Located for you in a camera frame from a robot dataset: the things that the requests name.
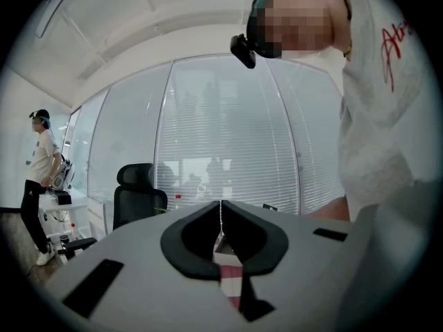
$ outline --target chair headrest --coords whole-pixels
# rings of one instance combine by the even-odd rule
[[[151,168],[151,163],[134,163],[123,166],[117,173],[117,182],[126,187],[152,188]]]

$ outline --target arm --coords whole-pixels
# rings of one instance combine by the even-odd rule
[[[49,175],[46,176],[43,181],[40,183],[42,187],[50,187],[51,181],[53,180],[54,176],[58,173],[58,170],[60,168],[60,164],[62,163],[62,155],[60,152],[57,152],[56,154],[53,154],[54,161],[53,165],[51,167],[51,170],[49,171]]]
[[[308,214],[307,217],[350,221],[347,199],[345,196],[334,199],[332,202],[329,202],[324,207],[321,207],[315,212]]]

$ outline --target black pants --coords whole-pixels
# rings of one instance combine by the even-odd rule
[[[41,253],[47,253],[46,234],[39,220],[39,196],[46,191],[40,183],[26,180],[25,192],[21,201],[21,220]]]

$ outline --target person wearing white t-shirt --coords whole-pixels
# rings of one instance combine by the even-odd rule
[[[311,216],[354,221],[396,190],[442,178],[442,94],[392,0],[254,0],[246,34],[263,57],[332,47],[346,58],[338,137],[345,196]]]
[[[33,112],[33,131],[39,134],[25,182],[23,200],[21,202],[21,219],[40,251],[37,265],[43,266],[54,257],[54,250],[46,240],[46,234],[38,217],[39,195],[51,186],[62,162],[60,149],[50,130],[49,113],[45,109]]]

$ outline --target gray sweatshirt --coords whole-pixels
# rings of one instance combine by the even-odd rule
[[[339,175],[351,220],[415,180],[442,177],[442,101],[419,37],[392,0],[349,0]]]

